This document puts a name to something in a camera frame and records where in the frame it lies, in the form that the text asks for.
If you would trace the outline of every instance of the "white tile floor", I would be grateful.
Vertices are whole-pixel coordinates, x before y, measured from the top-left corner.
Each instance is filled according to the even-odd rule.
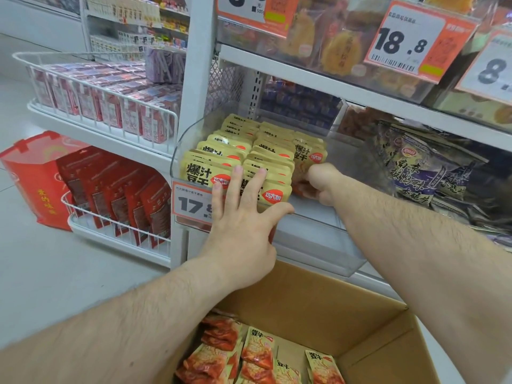
[[[0,35],[0,49],[3,151],[43,131],[29,117],[26,104],[33,98],[32,87],[10,54],[46,49],[5,35]],[[0,167],[0,349],[165,272],[71,232],[36,223]]]

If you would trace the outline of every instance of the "barcode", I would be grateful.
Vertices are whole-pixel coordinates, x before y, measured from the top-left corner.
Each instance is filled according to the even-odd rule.
[[[271,10],[278,13],[286,13],[288,0],[272,0]]]
[[[389,58],[385,58],[385,57],[382,57],[380,55],[375,55],[373,54],[371,56],[372,60],[374,60],[375,62],[378,62],[378,63],[382,63],[382,64],[386,64],[390,67],[394,67],[396,69],[402,69],[402,70],[405,70],[405,71],[410,71],[410,72],[413,72],[414,69],[416,68],[416,66],[412,66],[410,64],[407,64],[407,63],[403,63],[403,62],[399,62],[397,60],[393,60],[393,59],[389,59]]]

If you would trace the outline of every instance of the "open cardboard box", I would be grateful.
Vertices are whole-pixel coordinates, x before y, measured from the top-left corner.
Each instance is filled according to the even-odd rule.
[[[277,358],[298,369],[303,383],[307,382],[305,349],[334,356],[347,384],[439,383],[408,307],[352,284],[277,261],[259,283],[235,291],[217,307],[277,336]],[[156,383],[175,379],[176,368],[197,341],[196,329]]]

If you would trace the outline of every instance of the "price label holder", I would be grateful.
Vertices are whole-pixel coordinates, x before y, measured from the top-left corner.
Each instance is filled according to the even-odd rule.
[[[299,0],[217,0],[219,18],[286,38]]]
[[[492,31],[455,89],[512,105],[512,31]]]
[[[392,0],[365,63],[437,84],[479,23],[418,2]]]
[[[211,229],[211,188],[173,179],[172,211],[176,222],[209,232]]]

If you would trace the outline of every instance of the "snack bag logo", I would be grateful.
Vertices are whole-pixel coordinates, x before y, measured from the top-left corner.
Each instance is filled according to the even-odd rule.
[[[409,158],[411,156],[414,156],[417,152],[414,148],[405,147],[404,149],[402,149],[402,153],[404,156]]]
[[[315,163],[320,163],[322,161],[323,155],[320,152],[315,152],[314,154],[309,155],[309,158]]]
[[[277,189],[268,190],[263,193],[263,198],[265,198],[268,202],[272,204],[281,202],[281,200],[283,199],[283,192]]]
[[[218,174],[211,179],[211,182],[213,184],[215,184],[216,182],[220,182],[222,184],[222,187],[227,188],[230,180],[231,177],[228,174]]]

